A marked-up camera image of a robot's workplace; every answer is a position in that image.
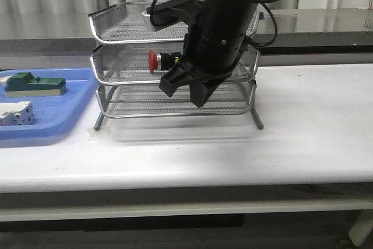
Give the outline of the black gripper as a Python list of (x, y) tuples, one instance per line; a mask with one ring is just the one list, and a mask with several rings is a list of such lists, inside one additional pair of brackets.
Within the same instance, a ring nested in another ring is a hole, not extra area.
[(201, 108), (232, 74), (248, 45), (249, 1), (152, 2), (150, 22), (155, 27), (187, 24), (182, 58), (161, 77), (159, 86), (169, 97), (189, 86), (190, 101)]

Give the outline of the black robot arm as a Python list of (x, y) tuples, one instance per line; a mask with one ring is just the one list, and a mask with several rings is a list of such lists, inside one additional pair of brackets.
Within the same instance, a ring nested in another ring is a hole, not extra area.
[(161, 77), (160, 89), (171, 97), (189, 86), (190, 101), (202, 107), (233, 72), (251, 45), (247, 29), (258, 4), (266, 0), (170, 0), (147, 8), (154, 27), (184, 22), (183, 52)]

